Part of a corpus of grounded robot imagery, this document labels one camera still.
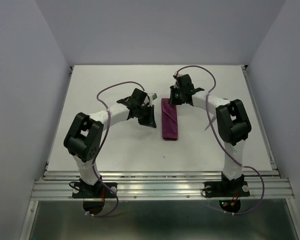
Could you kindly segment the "purple cloth napkin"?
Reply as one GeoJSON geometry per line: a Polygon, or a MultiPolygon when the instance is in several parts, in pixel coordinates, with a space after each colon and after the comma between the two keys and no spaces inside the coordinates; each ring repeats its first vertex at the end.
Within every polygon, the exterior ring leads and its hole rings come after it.
{"type": "Polygon", "coordinates": [[[177,107],[168,98],[161,99],[161,136],[165,141],[178,140],[177,107]]]}

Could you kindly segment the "silver metal spoon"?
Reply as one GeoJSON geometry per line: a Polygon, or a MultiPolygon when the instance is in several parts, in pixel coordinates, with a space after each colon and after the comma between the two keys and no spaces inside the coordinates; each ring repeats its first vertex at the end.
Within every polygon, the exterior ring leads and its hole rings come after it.
{"type": "Polygon", "coordinates": [[[209,124],[208,124],[207,127],[210,127],[210,126],[213,124],[213,122],[214,122],[215,120],[216,120],[216,117],[213,116],[213,117],[210,119],[210,122],[209,122],[209,124]]]}

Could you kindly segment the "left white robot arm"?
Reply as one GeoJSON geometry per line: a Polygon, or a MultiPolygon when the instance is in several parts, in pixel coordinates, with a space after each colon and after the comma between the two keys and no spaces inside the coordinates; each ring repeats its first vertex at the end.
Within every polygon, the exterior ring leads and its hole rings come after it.
{"type": "Polygon", "coordinates": [[[96,197],[105,188],[97,170],[96,158],[105,142],[102,137],[108,136],[111,126],[136,118],[141,126],[157,127],[153,104],[156,98],[156,93],[135,88],[130,96],[117,100],[106,110],[91,115],[80,112],[75,116],[63,145],[79,169],[78,186],[73,186],[78,193],[85,192],[96,197]]]}

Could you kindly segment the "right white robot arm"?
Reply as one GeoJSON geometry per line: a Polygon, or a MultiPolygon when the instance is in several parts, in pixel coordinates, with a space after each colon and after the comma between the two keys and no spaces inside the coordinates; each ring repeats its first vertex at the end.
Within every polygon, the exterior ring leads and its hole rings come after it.
{"type": "Polygon", "coordinates": [[[203,109],[212,133],[224,152],[224,166],[220,189],[232,195],[244,184],[243,149],[252,126],[241,100],[226,100],[201,87],[194,87],[188,74],[175,74],[175,84],[170,87],[172,105],[188,104],[203,109]]]}

